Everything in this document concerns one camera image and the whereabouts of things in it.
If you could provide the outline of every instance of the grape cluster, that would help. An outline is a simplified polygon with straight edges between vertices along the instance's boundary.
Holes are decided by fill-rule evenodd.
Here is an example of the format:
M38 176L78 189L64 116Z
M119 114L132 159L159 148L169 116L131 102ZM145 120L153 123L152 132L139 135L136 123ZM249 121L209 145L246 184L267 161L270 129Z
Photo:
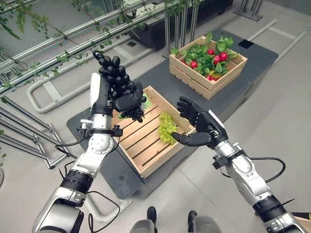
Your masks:
M160 139L163 142L170 143L171 145L173 145L176 142L176 140L171 136L171 133L176 131L177 126L174 125L171 115L167 113L161 113L160 127L159 127Z
M126 74L125 67L120 66L121 61L118 56L114 56L111 60L109 56L102 55L98 50L93 51L93 56L102 66L98 72L111 84L112 100L117 100L120 97L131 94L133 95L133 98L140 99L140 97L137 97L137 93L141 95L141 102L145 102L147 100L142 96L143 90L141 84L135 84L131 81L130 76ZM132 120L137 120L138 122L142 122L143 116L144 111L141 110L140 105L121 114L121 117L130 117Z

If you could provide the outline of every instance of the concrete floor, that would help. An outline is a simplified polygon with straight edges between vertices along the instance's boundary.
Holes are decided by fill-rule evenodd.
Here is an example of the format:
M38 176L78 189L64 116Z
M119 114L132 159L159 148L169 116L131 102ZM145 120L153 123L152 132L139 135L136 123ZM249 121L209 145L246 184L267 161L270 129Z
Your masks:
M264 2L261 11L264 18L254 22L232 14L231 9L199 25L196 37L222 27L249 38L274 18L277 18L276 28L293 35L310 30L310 16L270 2ZM274 34L268 32L256 38L255 42L276 52L290 43L285 37L277 38L275 43L275 38ZM161 53L157 51L148 55L131 65L127 72L132 78L147 72L164 60ZM295 212L308 212L311 209L310 53L311 36L308 33L271 68L253 96L225 123L230 139L239 141L249 156L276 156L285 161L286 171L269 186L280 201L295 198L286 206ZM80 77L88 78L90 72L97 69L98 65L92 61L80 70ZM63 85L70 85L66 82L64 77ZM87 108L89 92L41 115L34 112L26 98L27 88L24 86L8 96L45 122L52 123L65 142L73 141L66 121ZM57 169L48 170L43 161L37 158L7 146L2 146L1 151L8 156L3 167L5 180L0 189L0 232L30 232L37 214L60 184L61 177ZM83 152L79 146L71 151L74 154ZM261 221L240 196L233 181L224 178L212 167L213 155L208 148L197 149L148 198L135 200L103 232L129 232L136 221L145 218L150 205L157 208L159 232L187 232L187 215L192 209L199 214L212 216L224 233L265 232ZM256 162L256 166L264 178L271 177L280 169L279 164L274 162ZM116 200L100 175L92 190ZM102 212L110 207L106 201L98 202L98 205ZM88 209L82 209L87 215ZM89 232L87 216L81 232Z

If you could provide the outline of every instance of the person's foot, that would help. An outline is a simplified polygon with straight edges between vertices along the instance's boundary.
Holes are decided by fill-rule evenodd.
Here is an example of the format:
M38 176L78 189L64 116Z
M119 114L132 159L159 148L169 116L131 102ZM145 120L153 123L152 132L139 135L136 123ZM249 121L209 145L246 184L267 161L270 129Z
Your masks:
M189 212L189 214L188 214L188 232L194 232L193 221L197 215L198 214L194 210L191 210Z
M151 220L155 225L155 233L157 233L156 228L156 209L153 206L150 206L147 210L147 219Z

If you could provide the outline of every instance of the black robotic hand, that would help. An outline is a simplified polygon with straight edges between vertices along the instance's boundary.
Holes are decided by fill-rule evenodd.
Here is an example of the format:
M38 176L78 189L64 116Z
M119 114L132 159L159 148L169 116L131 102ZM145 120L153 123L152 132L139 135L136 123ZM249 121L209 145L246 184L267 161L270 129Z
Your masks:
M176 141L190 147L207 145L214 149L221 141L228 139L222 122L211 110L204 111L196 103L183 96L179 100L177 110L180 116L186 118L196 128L197 133L185 135L173 132L172 137Z
M120 66L120 58L114 56L103 56L98 50L93 51L93 56L102 66L98 72L111 84L111 99L115 103L115 109L122 112L122 117L131 117L133 120L142 122L144 111L141 110L141 103L146 102L143 96L143 89L140 83L130 80L124 66Z

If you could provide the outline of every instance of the wooden crate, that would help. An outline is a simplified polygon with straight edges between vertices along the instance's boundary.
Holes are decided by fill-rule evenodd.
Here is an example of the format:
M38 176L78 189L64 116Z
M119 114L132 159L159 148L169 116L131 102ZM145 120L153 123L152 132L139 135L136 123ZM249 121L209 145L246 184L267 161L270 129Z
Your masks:
M119 119L119 113L115 112L112 125L118 124L123 129L120 147L139 174L146 178L183 148L180 143L170 145L160 140L159 115L162 112L170 114L179 133L191 133L195 128L181 118L179 112L151 86L145 88L144 93L152 105L145 109L143 122Z
M187 50L190 46L194 44L205 44L206 37L202 36L192 43L186 45L185 47L179 50L179 55L175 56L174 54L170 55L170 72L183 81L185 84L193 88L196 92L201 94L206 99L212 98L217 92L219 92L223 87L228 85L231 81L237 78L242 72L245 63L247 62L247 58L238 54L237 57L232 59L226 67L230 70L225 75L223 75L217 81L208 80L206 77L202 76L195 70L191 69L188 65L181 62L184 60L184 56L181 55L183 50ZM211 41L209 48L216 50L216 43Z

